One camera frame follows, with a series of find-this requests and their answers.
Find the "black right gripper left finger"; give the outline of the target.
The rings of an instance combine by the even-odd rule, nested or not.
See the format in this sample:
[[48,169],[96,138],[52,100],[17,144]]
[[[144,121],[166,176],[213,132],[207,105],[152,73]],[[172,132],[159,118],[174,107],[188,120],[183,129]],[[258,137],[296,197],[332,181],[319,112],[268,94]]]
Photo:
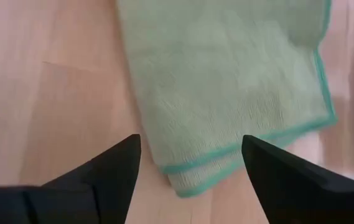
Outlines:
[[132,134],[44,185],[0,187],[0,224],[124,224],[141,160]]

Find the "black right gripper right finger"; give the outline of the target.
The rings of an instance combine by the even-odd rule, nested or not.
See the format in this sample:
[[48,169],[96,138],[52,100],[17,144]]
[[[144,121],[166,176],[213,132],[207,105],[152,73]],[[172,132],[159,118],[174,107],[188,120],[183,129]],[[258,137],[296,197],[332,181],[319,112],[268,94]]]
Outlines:
[[246,171],[269,224],[354,224],[354,180],[252,135]]

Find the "pale green teal-edged towel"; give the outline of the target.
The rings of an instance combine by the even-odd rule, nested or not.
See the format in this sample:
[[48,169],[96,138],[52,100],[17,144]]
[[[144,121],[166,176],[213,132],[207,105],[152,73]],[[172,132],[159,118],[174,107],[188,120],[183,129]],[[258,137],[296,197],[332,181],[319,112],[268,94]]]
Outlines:
[[116,0],[151,156],[179,197],[336,122],[320,56],[332,0]]

